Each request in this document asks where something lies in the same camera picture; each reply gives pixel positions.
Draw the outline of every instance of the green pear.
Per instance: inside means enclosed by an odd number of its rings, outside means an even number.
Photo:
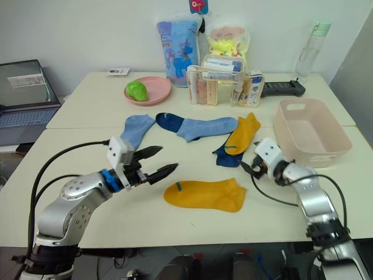
[[[127,84],[126,92],[131,98],[135,99],[136,101],[147,100],[146,86],[142,82],[139,82],[138,80],[135,80]]]

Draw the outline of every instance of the navy blue sock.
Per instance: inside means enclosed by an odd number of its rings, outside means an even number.
[[[178,115],[174,115],[171,113],[159,113],[156,115],[156,122],[158,125],[165,130],[172,131],[177,133],[182,125],[184,118],[179,117]]]
[[[225,141],[224,144],[222,144],[220,148],[218,148],[218,150],[212,152],[213,154],[217,155],[216,165],[224,167],[238,167],[245,152],[240,153],[237,156],[231,156],[227,154],[225,150],[225,144],[227,143],[228,139]]]

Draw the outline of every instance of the bottle cap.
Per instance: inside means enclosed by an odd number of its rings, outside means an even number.
[[[312,29],[312,35],[325,37],[330,29],[331,22],[314,20],[314,28]]]

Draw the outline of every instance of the light blue sock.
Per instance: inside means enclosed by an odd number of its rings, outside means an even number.
[[[186,118],[182,122],[177,135],[183,137],[187,142],[191,142],[197,137],[231,133],[237,126],[238,121],[231,117],[217,118],[211,121],[199,121]]]
[[[132,115],[126,120],[121,138],[130,142],[136,150],[146,131],[148,131],[155,122],[156,120],[148,115]]]

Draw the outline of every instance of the clear plastic bottle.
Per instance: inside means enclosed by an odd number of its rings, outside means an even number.
[[[302,49],[295,69],[295,77],[299,79],[300,83],[304,83],[307,80],[307,76],[312,70],[312,66],[314,66],[329,29],[330,22],[314,21],[311,35],[306,46]]]

